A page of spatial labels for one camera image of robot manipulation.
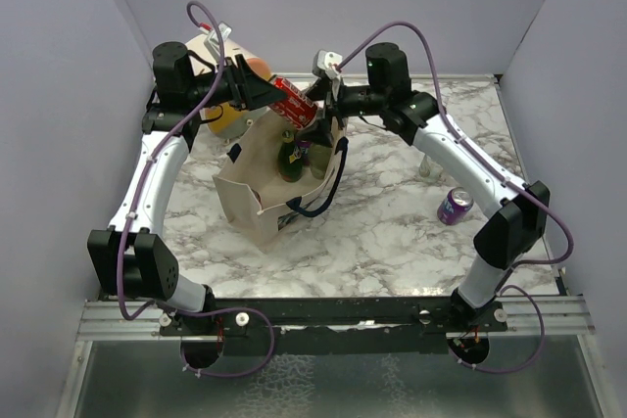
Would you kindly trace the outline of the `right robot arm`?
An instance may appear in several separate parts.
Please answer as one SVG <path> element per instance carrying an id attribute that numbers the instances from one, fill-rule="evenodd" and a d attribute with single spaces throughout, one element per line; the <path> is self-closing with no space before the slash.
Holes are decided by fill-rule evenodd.
<path id="1" fill-rule="evenodd" d="M 396 44 L 371 45 L 365 58 L 367 83 L 349 86 L 337 70 L 339 54 L 315 54 L 316 81 L 306 95 L 324 105 L 301 134 L 330 145 L 332 122 L 379 116 L 386 130 L 438 163 L 469 193 L 487 221 L 473 239 L 475 260 L 451 295 L 450 318 L 458 329 L 471 331 L 484 321 L 514 262 L 544 235 L 550 191 L 498 165 L 440 111 L 435 97 L 413 90 L 407 56 Z"/>

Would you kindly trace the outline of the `beige canvas tote bag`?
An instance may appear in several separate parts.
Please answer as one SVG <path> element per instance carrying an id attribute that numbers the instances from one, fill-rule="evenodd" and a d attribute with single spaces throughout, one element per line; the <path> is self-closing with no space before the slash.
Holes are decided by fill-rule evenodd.
<path id="1" fill-rule="evenodd" d="M 263 251 L 297 218 L 314 218 L 329 209 L 348 156 L 345 131 L 333 124 L 334 154 L 325 178 L 314 178 L 306 168 L 298 181 L 287 182 L 279 174 L 277 157 L 281 133 L 289 127 L 282 117 L 265 113 L 231 146 L 214 176 L 227 221 Z M 263 207 L 251 189 L 260 193 Z"/>

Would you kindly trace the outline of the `red cola can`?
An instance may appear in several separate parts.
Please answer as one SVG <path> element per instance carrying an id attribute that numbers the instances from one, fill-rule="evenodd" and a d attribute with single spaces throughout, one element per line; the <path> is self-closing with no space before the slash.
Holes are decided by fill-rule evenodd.
<path id="1" fill-rule="evenodd" d="M 262 197 L 259 192 L 254 189 L 251 189 L 253 195 L 255 196 L 256 201 L 259 203 L 260 207 L 263 207 Z"/>
<path id="2" fill-rule="evenodd" d="M 270 84 L 286 93 L 282 100 L 268 107 L 291 123 L 296 130 L 307 128 L 316 118 L 318 105 L 285 77 L 273 75 Z"/>

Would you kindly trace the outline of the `purple Fanta can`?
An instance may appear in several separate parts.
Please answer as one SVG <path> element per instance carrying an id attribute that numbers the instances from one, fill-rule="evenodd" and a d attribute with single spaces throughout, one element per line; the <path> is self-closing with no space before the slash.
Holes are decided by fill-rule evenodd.
<path id="1" fill-rule="evenodd" d="M 462 187 L 449 191 L 437 209 L 438 219 L 445 225 L 456 225 L 461 222 L 473 208 L 474 199 Z"/>
<path id="2" fill-rule="evenodd" d="M 312 143 L 310 141 L 298 140 L 297 145 L 300 149 L 303 165 L 309 166 L 310 165 L 309 153 L 310 153 Z"/>

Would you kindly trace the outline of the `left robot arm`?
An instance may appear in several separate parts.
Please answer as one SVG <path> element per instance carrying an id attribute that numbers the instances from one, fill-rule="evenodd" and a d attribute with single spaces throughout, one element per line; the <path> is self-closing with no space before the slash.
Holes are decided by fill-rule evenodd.
<path id="1" fill-rule="evenodd" d="M 107 228 L 93 230 L 87 250 L 102 290 L 183 311 L 182 322 L 202 335 L 216 325 L 209 287 L 179 272 L 163 240 L 174 182 L 190 154 L 201 111 L 221 105 L 254 111 L 283 97 L 258 72 L 260 59 L 227 39 L 195 38 L 153 50 L 155 85 L 142 118 L 141 149 L 131 182 Z"/>

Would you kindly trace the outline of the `green Perrier bottle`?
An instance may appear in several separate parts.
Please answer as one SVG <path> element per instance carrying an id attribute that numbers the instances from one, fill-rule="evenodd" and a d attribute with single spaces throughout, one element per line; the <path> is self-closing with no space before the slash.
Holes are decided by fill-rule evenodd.
<path id="1" fill-rule="evenodd" d="M 277 157 L 278 171 L 285 181 L 293 183 L 298 181 L 303 174 L 301 150 L 291 130 L 283 131 L 281 139 L 282 144 Z"/>

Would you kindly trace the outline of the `clear Chang bottle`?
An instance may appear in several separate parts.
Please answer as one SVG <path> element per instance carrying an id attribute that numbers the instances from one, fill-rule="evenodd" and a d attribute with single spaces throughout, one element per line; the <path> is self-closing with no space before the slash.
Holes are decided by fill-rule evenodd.
<path id="1" fill-rule="evenodd" d="M 326 170 L 333 154 L 334 150 L 331 147 L 325 147 L 315 143 L 310 145 L 308 158 L 310 170 L 314 178 L 319 180 L 325 178 Z"/>
<path id="2" fill-rule="evenodd" d="M 425 181 L 440 181 L 444 179 L 442 169 L 426 154 L 423 155 L 418 167 L 418 174 Z"/>

